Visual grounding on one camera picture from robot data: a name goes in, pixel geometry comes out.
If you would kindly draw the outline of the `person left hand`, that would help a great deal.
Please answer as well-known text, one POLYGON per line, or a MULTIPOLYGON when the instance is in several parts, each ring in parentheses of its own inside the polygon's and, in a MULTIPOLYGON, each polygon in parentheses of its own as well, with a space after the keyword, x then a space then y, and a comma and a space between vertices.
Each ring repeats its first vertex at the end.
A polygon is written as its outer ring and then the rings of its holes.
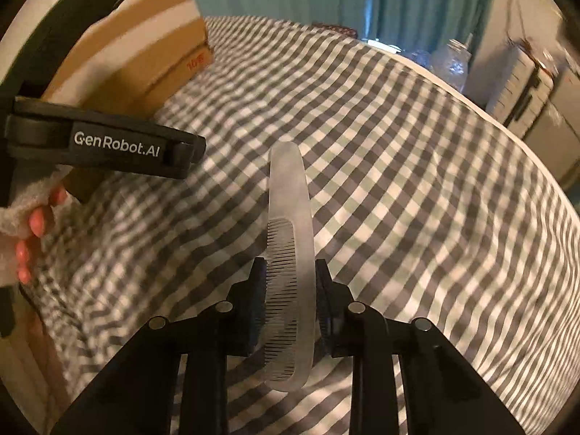
POLYGON ((17 277, 21 284, 28 285, 32 281, 32 268, 41 250, 40 240, 55 224, 54 208, 65 203, 67 197, 65 187, 59 184, 51 191, 47 204, 40 205, 29 213, 30 235, 17 241, 15 246, 17 277))

